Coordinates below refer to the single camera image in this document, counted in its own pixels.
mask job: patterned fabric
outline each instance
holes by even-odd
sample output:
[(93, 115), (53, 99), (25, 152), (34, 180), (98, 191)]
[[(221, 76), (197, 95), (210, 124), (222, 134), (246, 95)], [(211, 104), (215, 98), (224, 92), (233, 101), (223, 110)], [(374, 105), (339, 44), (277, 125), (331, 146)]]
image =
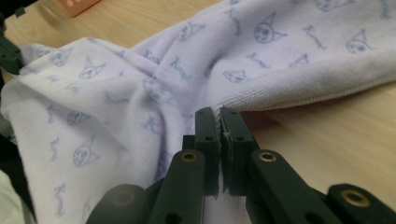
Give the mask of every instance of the patterned fabric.
[[(109, 188), (163, 177), (202, 107), (303, 105), (395, 80), (395, 36), (391, 0), (232, 0), (131, 49), (21, 46), (2, 113), (38, 223), (83, 223)], [(244, 207), (207, 199), (205, 223), (244, 223)]]

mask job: wooden table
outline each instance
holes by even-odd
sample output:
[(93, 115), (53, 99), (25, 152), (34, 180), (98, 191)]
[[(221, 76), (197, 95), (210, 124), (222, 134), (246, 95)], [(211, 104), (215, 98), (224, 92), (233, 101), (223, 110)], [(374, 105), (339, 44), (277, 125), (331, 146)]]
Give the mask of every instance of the wooden table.
[[(15, 44), (60, 47), (83, 36), (124, 47), (194, 15), (216, 0), (106, 0), (74, 19), (52, 0), (8, 18)], [(262, 148), (280, 152), (313, 188), (350, 183), (396, 209), (396, 83), (342, 99), (244, 114)]]

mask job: orange object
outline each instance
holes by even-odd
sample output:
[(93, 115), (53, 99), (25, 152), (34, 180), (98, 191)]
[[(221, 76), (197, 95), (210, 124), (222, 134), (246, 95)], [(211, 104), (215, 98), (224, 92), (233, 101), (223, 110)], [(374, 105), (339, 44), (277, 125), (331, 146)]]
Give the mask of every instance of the orange object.
[(57, 0), (66, 11), (72, 16), (76, 17), (81, 12), (87, 10), (89, 7), (95, 5), (100, 0)]

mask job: cloth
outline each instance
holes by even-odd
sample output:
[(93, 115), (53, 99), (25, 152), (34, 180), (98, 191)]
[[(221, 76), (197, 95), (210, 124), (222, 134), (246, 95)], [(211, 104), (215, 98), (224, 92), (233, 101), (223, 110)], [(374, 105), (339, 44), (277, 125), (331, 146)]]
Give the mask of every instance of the cloth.
[(0, 220), (4, 224), (34, 224), (32, 213), (0, 170)]
[[(304, 105), (396, 79), (396, 2), (233, 0), (131, 49), (83, 38), (22, 46), (2, 92), (38, 223), (83, 223), (103, 194), (165, 175), (193, 114)], [(205, 223), (244, 223), (209, 198)]]

